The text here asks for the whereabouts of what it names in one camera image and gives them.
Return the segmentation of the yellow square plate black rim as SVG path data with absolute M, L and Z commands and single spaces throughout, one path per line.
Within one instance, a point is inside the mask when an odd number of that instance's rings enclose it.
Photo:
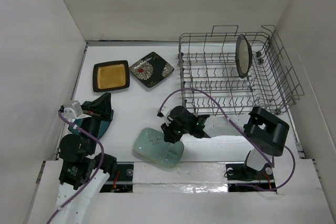
M 95 64 L 92 72 L 93 92 L 109 92 L 130 86 L 130 70 L 127 60 Z

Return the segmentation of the pale green rectangular plate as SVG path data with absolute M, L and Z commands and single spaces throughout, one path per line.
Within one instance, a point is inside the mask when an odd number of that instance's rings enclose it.
M 165 142 L 163 132 L 146 127 L 134 142 L 133 150 L 158 165 L 174 168 L 182 159 L 184 144 Z

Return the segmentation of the black floral square plate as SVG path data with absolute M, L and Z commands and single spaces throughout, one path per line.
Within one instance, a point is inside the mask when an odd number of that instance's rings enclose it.
M 129 67 L 146 87 L 152 88 L 173 73 L 174 67 L 156 52 L 151 52 Z

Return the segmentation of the round cream plate brown rim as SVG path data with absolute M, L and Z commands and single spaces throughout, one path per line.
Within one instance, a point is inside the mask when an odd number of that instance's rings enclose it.
M 238 35 L 235 49 L 235 64 L 238 76 L 245 78 L 252 65 L 253 52 L 246 36 Z

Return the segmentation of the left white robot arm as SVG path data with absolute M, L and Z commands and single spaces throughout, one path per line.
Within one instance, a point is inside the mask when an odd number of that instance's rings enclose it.
M 93 201 L 117 175 L 117 159 L 106 154 L 101 138 L 113 120 L 111 94 L 93 101 L 71 100 L 58 110 L 69 134 L 61 138 L 58 198 L 48 223 L 86 223 Z

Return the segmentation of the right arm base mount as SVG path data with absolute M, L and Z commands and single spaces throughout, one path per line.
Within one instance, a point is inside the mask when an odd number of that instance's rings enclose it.
M 227 163 L 224 177 L 229 192 L 277 191 L 272 167 L 262 156 L 250 158 L 243 163 Z

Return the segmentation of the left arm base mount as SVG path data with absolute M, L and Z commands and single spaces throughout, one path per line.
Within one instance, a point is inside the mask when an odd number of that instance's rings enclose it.
M 134 163 L 118 163 L 116 173 L 102 186 L 101 193 L 132 193 Z

